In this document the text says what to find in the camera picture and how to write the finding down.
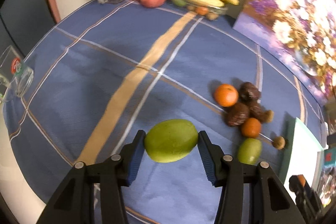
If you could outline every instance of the beige stripe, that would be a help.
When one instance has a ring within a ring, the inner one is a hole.
[[[103,116],[93,130],[77,161],[83,161],[87,165],[95,163],[98,153],[114,130],[138,85],[148,74],[150,68],[162,57],[172,40],[195,16],[194,13],[187,13],[176,21],[166,33],[154,42],[139,65],[124,78],[120,87],[108,102]]]
[[[294,76],[294,82],[295,82],[295,86],[296,86],[297,93],[299,95],[299,101],[300,101],[300,120],[302,122],[305,122],[305,114],[306,114],[305,104],[303,103],[303,96],[302,96],[302,92],[300,89],[300,83],[298,79],[296,78],[296,76]]]

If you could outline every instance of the floral painting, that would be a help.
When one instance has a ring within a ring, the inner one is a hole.
[[[285,64],[325,104],[336,85],[335,0],[246,0],[234,29]]]

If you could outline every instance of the tangerine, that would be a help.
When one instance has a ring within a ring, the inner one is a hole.
[[[222,84],[216,89],[213,96],[219,105],[229,107],[238,101],[239,95],[232,85]]]
[[[256,118],[248,118],[240,128],[246,138],[256,138],[261,132],[261,123]]]

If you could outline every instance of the green mango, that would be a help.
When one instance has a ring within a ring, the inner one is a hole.
[[[171,0],[178,7],[184,7],[187,3],[184,0]]]
[[[263,145],[260,140],[246,139],[238,150],[238,160],[243,164],[254,165],[261,154]]]
[[[188,120],[160,122],[147,133],[144,146],[156,162],[173,162],[187,156],[198,142],[198,132]]]

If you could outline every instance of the white flowers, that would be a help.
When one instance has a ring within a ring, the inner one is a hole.
[[[326,31],[329,31],[330,29],[330,25],[329,25],[329,21],[326,17],[322,18],[320,21],[321,27],[323,29],[325,29]]]
[[[313,38],[312,32],[307,33],[306,40],[307,40],[308,47],[314,47],[316,45],[316,40]]]
[[[333,73],[332,85],[336,86],[336,72]]]
[[[300,16],[302,19],[304,19],[304,20],[308,20],[308,19],[309,19],[309,14],[308,14],[308,12],[306,11],[305,8],[301,7],[301,8],[299,9],[298,13],[299,13],[299,16]]]
[[[322,90],[323,93],[326,93],[326,86],[324,84],[322,84],[320,86],[320,88],[321,88],[321,90]]]
[[[326,46],[324,51],[327,54],[329,54],[330,56],[334,56],[334,54],[335,54],[335,50],[332,47],[330,47],[330,46]]]
[[[327,62],[329,66],[331,66],[333,69],[336,69],[336,61],[334,59],[328,57]]]
[[[315,24],[315,22],[310,22],[310,29],[313,33],[317,32],[319,30],[319,27]]]
[[[314,53],[316,63],[318,63],[320,66],[323,66],[327,62],[327,57],[324,51],[322,51],[320,48],[318,52]]]
[[[286,11],[288,8],[292,5],[293,1],[292,0],[275,0],[277,3],[279,9]]]
[[[324,44],[326,47],[330,46],[331,42],[330,42],[329,37],[325,37],[325,38],[323,38],[323,44]]]
[[[272,30],[275,32],[277,39],[283,44],[287,44],[288,42],[293,41],[293,39],[289,37],[292,28],[289,26],[288,22],[281,22],[276,20]]]
[[[306,2],[305,0],[296,0],[297,4],[300,5],[301,7],[306,7]]]

